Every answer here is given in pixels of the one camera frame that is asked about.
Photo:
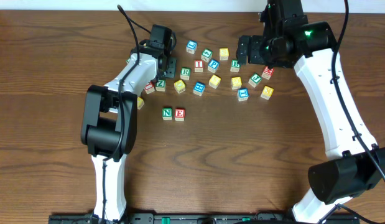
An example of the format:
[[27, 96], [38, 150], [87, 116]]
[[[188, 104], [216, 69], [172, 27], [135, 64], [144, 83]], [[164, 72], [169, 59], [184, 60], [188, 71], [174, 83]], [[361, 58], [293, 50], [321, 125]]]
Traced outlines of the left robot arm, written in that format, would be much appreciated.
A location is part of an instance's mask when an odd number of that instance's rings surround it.
[[112, 81], [87, 90], [81, 141], [96, 174], [92, 223], [119, 223], [124, 216], [124, 169], [136, 141], [137, 99], [149, 82], [174, 77], [177, 61], [170, 54], [176, 43], [171, 29], [154, 24]]

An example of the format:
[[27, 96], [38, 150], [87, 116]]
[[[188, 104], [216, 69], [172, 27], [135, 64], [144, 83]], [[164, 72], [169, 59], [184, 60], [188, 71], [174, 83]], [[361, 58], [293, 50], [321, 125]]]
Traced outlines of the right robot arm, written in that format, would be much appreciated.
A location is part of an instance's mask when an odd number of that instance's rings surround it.
[[326, 22], [310, 23], [300, 1], [269, 0], [261, 35], [239, 38], [236, 58], [269, 68], [291, 68], [304, 85], [323, 134], [327, 161], [308, 170], [309, 191], [289, 220], [324, 223], [346, 203], [385, 183], [385, 147], [365, 126], [340, 62], [342, 38]]

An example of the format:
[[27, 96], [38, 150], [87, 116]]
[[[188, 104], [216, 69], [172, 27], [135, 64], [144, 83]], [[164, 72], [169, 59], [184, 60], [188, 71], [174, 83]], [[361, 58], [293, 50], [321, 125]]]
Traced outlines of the green N block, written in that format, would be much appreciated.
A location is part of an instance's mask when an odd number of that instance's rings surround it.
[[162, 119], [165, 121], [173, 119], [172, 108], [163, 108], [162, 109]]

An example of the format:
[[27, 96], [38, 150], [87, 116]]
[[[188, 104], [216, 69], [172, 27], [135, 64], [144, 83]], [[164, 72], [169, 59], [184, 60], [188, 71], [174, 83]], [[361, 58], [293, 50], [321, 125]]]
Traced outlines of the red E block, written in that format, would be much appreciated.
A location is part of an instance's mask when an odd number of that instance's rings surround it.
[[181, 109], [181, 108], [176, 108], [174, 118], [176, 121], [184, 121], [185, 120], [185, 110]]

